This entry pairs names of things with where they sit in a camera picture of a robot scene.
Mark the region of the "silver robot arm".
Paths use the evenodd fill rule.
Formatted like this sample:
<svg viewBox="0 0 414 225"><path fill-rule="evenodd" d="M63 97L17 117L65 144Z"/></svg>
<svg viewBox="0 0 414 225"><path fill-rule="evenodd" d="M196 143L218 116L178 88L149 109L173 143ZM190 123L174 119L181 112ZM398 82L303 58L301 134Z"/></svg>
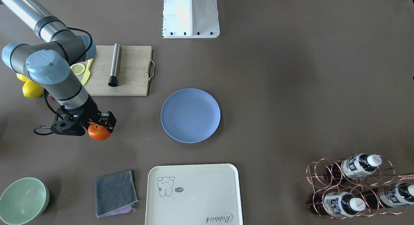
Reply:
<svg viewBox="0 0 414 225"><path fill-rule="evenodd" d="M29 45L10 43L2 51L3 62L16 73L42 86L59 103L54 121L41 128L59 135L82 136L91 123L113 132L116 118L102 113L71 66L96 56L89 33L77 36L37 0L1 0L44 41Z"/></svg>

